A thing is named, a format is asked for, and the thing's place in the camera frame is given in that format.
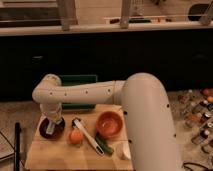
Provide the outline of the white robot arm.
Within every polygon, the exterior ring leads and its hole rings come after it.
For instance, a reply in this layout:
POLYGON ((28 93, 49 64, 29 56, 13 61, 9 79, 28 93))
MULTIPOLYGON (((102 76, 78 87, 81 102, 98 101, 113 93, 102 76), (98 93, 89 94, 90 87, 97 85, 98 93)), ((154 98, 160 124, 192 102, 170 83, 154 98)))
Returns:
POLYGON ((59 76, 48 74, 34 88, 32 97, 49 108, 63 102, 119 105, 126 113, 133 169, 184 171, 167 93, 151 74, 75 86, 63 86, 59 76))

